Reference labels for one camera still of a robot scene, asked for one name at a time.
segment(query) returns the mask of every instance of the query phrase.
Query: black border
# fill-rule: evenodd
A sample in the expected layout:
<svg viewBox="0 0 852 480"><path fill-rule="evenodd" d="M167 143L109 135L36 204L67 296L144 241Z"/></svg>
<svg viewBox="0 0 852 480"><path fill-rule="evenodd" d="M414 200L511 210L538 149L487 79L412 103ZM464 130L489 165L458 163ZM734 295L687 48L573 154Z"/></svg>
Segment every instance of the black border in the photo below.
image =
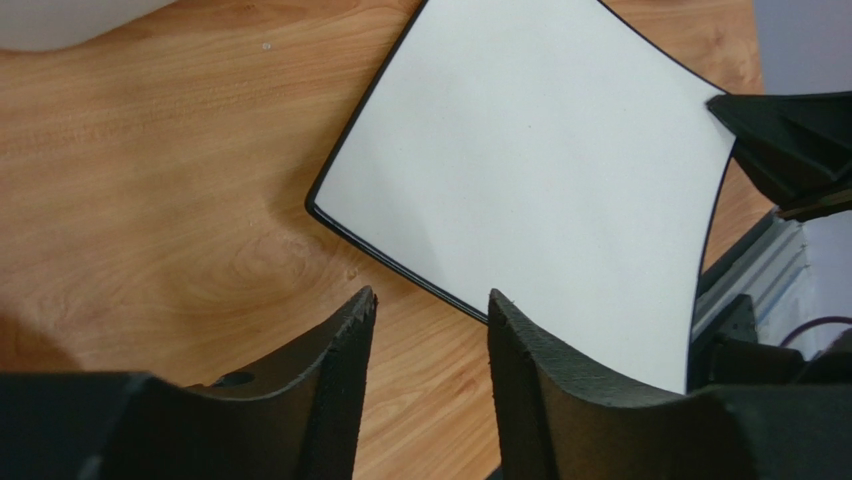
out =
<svg viewBox="0 0 852 480"><path fill-rule="evenodd" d="M689 73L695 75L696 77L698 77L699 79L701 79L705 83L707 83L707 84L709 84L709 85L711 85L715 88L718 88L719 90L721 90L722 92L724 92L726 94L729 93L724 88L714 84L713 82L710 82L706 78L702 77L701 75L698 75L697 73L695 73L691 69L687 68L684 64L682 64L677 59L675 59L674 57L669 55L666 51L664 51L663 49L658 47L654 42L650 41L645 35L643 35L641 32L639 32L638 30L633 28L633 26L630 25L630 23L628 23L620 15L618 15L612 8L609 7L609 5L603 3L603 1L601 1L601 0L597 0L597 1L604 8L606 8L609 11L610 14L612 14L615 18L617 18L624 25L626 25L628 28L630 28L630 30L632 30L633 33L635 33L640 38L642 38L647 43L649 43L651 46L656 48L657 51L659 51L660 53L665 55L669 60L680 65L681 68L683 68L684 70L688 71ZM331 153L329 153L328 158L326 159L325 163L322 166L322 169L320 170L319 174L317 175L317 178L314 180L314 183L311 185L311 188L308 191L308 196L305 199L305 210L307 210L308 214L311 217L315 218L317 221L319 221L321 224L326 226L328 229L330 229L331 231L333 231L334 233L336 233L337 235L342 237L344 240L349 242L355 248L357 248L357 249L363 251L364 253L366 253L367 255L373 257L374 259L376 259L377 261L379 261L383 265L387 266L388 268L390 268L394 272L402 275L403 277L405 277L409 281L413 282L415 285L417 285L421 288L424 288L429 293L435 295L436 297L443 300L444 302L452 305L453 307L456 307L457 309L463 311L464 313L470 315L471 317L475 318L476 320L479 320L482 323L487 323L487 316L486 316L485 313L480 312L476 308L474 308L474 307L468 305L467 303L461 301L460 299L450 295L448 292L439 288L437 285L435 285L432 282L429 282L428 280L420 277L419 275L417 275L413 271L409 270L407 267L398 263L394 259L388 257L387 255L382 253L379 249L370 245L368 242L365 242L364 240L359 238L357 235L355 235L353 232L351 232L349 229L347 229L343 225L337 223L337 221L335 221L328 214L323 212L322 209L320 209L319 206L317 206L317 204L316 204L316 197L317 197L317 194L319 193L320 188L322 187L323 181L325 181L325 176L328 174L328 171L331 168L331 165L334 163L334 159L337 158L337 154L340 152L340 149L343 147L343 144L346 142L346 139L349 136L349 132L352 130L352 127L355 125L355 122L358 120L358 117L361 115L361 111L364 109L364 106L367 104L367 101L370 99L370 96L373 94L373 90L378 85L379 80L381 80L382 75L385 72L385 69L387 69L388 65L390 65L390 62L393 60L394 55L396 54L397 50L399 50L399 47L402 45L403 41L405 40L405 37L408 35L408 32L411 30L411 27L417 21L417 18L420 16L420 13L423 11L424 8L426 8L426 5L428 3L429 3L429 0L422 0L420 5L417 7L417 10L415 10L414 13L411 15L411 19L409 19L408 23L403 28L402 32L399 35L399 38L397 38L396 42L391 47L390 52L388 53L388 56L382 62L382 65L379 67L379 70L376 72L376 75L370 81L370 85L367 87L367 90L364 92L364 95L361 97L361 100L358 101L358 105L355 107L355 111L352 113L352 116L349 117L349 120L346 122L346 126L343 128L343 132L340 134L340 137L337 139L337 142L334 144L334 148L332 148ZM713 219L716 217L716 208L719 206L719 194L722 190L722 185L724 184L724 178L725 178L725 176L727 175L727 172L728 172L728 167L730 167L732 156L733 156L733 148L731 149L731 153L728 155L728 163L725 165L725 168L722 172L722 181L719 182L719 188L716 190L716 201L714 202L713 210L710 213L710 220L709 220L709 223L707 225L707 234L704 237L704 249L701 252L701 260L698 264L698 273L697 273L698 282L696 282L696 293L697 293L698 286L699 286L700 281L701 281L701 269L702 269L702 266L704 265L704 256L707 253L707 243L710 239L710 228L713 224ZM694 317L694 316L695 316L695 306L693 304L692 317Z"/></svg>

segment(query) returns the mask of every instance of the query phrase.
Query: wooden table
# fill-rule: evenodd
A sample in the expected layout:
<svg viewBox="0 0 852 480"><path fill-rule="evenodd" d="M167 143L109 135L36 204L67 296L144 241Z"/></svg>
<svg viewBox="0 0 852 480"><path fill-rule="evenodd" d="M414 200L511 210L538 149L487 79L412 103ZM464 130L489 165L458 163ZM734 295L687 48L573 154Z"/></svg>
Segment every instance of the wooden table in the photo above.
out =
<svg viewBox="0 0 852 480"><path fill-rule="evenodd" d="M210 382L371 284L356 475L488 474L485 327L302 207L418 3L181 0L79 47L0 53L0 368ZM760 91L750 0L610 4L711 81ZM707 263L768 207L732 167Z"/></svg>

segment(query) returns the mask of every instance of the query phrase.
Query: white paper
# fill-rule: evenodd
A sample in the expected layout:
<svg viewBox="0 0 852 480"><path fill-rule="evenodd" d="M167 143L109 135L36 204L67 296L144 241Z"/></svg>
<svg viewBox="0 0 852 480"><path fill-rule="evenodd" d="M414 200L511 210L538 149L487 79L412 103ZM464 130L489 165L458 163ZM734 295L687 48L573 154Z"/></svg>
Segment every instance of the white paper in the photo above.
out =
<svg viewBox="0 0 852 480"><path fill-rule="evenodd" d="M719 93L592 0L429 0L316 205L481 311L498 288L683 392L734 141L704 105Z"/></svg>

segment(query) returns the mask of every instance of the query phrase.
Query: gray wall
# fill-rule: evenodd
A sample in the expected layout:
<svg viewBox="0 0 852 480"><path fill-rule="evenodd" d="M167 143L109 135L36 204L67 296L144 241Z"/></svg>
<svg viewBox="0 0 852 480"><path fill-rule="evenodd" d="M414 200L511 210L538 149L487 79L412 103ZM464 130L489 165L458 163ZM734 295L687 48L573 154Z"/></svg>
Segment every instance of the gray wall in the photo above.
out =
<svg viewBox="0 0 852 480"><path fill-rule="evenodd" d="M814 281L810 318L852 318L852 211L806 222L804 232ZM813 329L811 341L823 349L847 328L825 325Z"/></svg>
<svg viewBox="0 0 852 480"><path fill-rule="evenodd" d="M754 0L766 93L852 90L852 0Z"/></svg>

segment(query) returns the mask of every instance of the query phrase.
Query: cable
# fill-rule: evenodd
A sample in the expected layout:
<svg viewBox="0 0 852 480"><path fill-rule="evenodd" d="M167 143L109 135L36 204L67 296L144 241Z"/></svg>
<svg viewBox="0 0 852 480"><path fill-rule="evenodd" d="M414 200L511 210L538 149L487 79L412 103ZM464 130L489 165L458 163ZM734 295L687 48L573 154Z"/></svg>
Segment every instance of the cable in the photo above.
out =
<svg viewBox="0 0 852 480"><path fill-rule="evenodd" d="M787 347L793 340L799 337L799 335L807 332L808 330L819 327L822 325L832 325L832 324L841 324L841 325L850 325L852 326L852 318L848 317L821 317L815 318L813 320L807 321L798 327L796 327L792 332L790 332L784 340L781 340L781 343L778 345L779 347Z"/></svg>

